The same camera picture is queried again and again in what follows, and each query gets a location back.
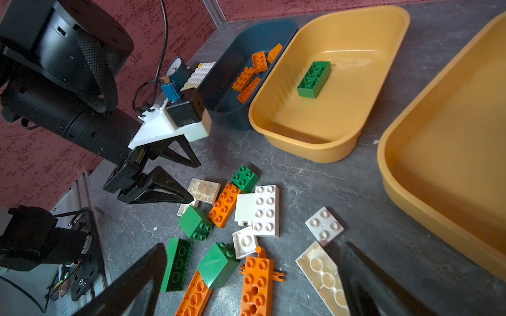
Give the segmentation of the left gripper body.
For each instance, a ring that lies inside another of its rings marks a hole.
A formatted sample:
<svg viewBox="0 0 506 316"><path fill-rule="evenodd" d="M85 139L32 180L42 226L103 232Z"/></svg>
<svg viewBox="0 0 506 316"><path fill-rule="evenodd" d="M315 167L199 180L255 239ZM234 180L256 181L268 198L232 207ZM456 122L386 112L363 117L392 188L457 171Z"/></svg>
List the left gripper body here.
<svg viewBox="0 0 506 316"><path fill-rule="evenodd" d="M148 175L143 173L148 160L154 160L166 148L166 141L160 140L136 147L116 166L103 189L109 193L120 191L119 201L148 201L142 197L148 191L153 191L166 180L166 172L156 167Z"/></svg>

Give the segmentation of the orange small lego brick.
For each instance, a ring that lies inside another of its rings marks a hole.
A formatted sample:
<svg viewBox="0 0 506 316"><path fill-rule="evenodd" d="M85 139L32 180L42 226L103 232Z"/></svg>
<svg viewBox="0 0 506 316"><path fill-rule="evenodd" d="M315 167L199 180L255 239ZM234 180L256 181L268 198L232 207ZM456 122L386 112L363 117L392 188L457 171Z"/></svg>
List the orange small lego brick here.
<svg viewBox="0 0 506 316"><path fill-rule="evenodd" d="M271 49L269 54L267 55L268 62L274 64L274 61L276 60L282 49L283 46L281 43L278 43L278 45L276 45L273 49Z"/></svg>

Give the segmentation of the orange 2x4 lego brick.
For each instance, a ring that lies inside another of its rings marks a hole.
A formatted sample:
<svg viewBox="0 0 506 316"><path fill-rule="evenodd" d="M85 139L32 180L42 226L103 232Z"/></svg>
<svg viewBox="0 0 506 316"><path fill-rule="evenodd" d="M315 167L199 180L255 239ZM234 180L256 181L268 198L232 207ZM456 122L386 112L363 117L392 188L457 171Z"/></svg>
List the orange 2x4 lego brick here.
<svg viewBox="0 0 506 316"><path fill-rule="evenodd" d="M241 72L240 76L233 83L233 90L242 92L254 78L255 73L253 67L245 67L244 71Z"/></svg>

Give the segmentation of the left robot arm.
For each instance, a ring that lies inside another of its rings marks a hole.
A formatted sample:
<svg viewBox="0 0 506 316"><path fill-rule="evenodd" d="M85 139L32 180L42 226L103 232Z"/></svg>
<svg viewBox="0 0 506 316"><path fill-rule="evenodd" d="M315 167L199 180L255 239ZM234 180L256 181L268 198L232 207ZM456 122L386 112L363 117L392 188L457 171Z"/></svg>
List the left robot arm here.
<svg viewBox="0 0 506 316"><path fill-rule="evenodd" d="M12 1L1 20L2 114L42 127L115 164L105 190L126 204L188 204L193 196L163 168L196 168L188 140L134 145L141 125L118 108L115 76L134 48L126 30L92 1Z"/></svg>

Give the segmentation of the small green lego brick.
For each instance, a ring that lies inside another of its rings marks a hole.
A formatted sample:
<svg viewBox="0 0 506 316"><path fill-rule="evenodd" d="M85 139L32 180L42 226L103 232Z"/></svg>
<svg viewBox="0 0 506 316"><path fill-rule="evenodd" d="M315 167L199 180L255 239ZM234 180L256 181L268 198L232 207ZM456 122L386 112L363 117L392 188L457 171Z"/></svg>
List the small green lego brick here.
<svg viewBox="0 0 506 316"><path fill-rule="evenodd" d="M259 177L245 165L242 165L232 178L233 184L245 194L251 193Z"/></svg>

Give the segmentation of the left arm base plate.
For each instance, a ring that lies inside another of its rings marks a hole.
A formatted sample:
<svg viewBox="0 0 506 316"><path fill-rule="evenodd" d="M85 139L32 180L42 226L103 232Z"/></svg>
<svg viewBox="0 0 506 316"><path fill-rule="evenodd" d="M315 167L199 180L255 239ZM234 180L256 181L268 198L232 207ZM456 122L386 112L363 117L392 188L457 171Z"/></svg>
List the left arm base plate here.
<svg viewBox="0 0 506 316"><path fill-rule="evenodd" d="M68 296L77 302L87 294L94 297L107 286L100 230L94 211L84 208L71 220L72 228L87 233L84 252L77 263L63 272L53 299Z"/></svg>

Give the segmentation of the cream lego brick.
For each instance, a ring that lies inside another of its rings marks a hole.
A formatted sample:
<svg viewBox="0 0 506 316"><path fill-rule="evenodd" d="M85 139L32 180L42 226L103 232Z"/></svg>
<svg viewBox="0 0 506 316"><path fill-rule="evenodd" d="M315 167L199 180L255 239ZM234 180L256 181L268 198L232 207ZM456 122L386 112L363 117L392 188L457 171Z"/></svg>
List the cream lego brick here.
<svg viewBox="0 0 506 316"><path fill-rule="evenodd" d="M216 182L192 179L188 187L188 191L192 194L195 200L213 205L220 193L220 188L221 185Z"/></svg>

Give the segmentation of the cream 2x4 lego plate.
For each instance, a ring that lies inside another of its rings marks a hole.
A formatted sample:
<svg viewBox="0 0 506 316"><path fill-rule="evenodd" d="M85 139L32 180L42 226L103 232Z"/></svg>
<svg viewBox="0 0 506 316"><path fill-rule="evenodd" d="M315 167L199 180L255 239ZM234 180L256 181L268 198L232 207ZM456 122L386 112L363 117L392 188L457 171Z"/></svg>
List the cream 2x4 lego plate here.
<svg viewBox="0 0 506 316"><path fill-rule="evenodd" d="M337 265L318 242L313 242L296 264L332 315L350 315Z"/></svg>

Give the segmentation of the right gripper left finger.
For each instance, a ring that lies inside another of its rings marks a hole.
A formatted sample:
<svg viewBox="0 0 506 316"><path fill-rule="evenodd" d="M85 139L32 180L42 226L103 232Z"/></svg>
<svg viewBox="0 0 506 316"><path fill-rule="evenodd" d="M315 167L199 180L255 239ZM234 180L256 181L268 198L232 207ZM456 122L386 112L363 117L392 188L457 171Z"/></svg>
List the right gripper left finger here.
<svg viewBox="0 0 506 316"><path fill-rule="evenodd" d="M153 315L166 267L166 249L158 243L75 314Z"/></svg>

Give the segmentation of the green 2x4 lego brick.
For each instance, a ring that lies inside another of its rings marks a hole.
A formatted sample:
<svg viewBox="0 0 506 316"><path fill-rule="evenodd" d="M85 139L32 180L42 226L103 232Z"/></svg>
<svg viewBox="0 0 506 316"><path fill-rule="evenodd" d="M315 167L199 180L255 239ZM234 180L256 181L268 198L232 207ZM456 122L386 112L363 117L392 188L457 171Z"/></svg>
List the green 2x4 lego brick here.
<svg viewBox="0 0 506 316"><path fill-rule="evenodd" d="M304 75L297 92L300 97L316 99L332 70L329 61L315 61Z"/></svg>

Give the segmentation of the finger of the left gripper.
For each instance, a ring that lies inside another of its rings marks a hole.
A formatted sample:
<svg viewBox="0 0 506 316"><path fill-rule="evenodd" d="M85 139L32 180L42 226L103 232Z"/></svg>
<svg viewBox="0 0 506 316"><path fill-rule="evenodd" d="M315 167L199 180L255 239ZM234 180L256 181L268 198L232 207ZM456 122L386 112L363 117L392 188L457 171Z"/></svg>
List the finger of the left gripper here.
<svg viewBox="0 0 506 316"><path fill-rule="evenodd" d="M160 140L147 145L148 156L151 160L159 157L187 167L198 168L201 166L195 152L184 135Z"/></svg>
<svg viewBox="0 0 506 316"><path fill-rule="evenodd" d="M162 167L155 167L149 174L142 173L127 189L117 196L126 204L173 203L189 204L194 197Z"/></svg>

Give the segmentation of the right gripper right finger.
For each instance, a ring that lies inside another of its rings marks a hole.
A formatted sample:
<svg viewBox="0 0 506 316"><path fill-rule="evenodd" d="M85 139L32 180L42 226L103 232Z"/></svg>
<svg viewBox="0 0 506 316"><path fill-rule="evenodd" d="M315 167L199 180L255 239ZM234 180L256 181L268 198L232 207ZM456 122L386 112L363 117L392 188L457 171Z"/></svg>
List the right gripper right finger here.
<svg viewBox="0 0 506 316"><path fill-rule="evenodd" d="M435 315L350 242L338 272L351 315Z"/></svg>

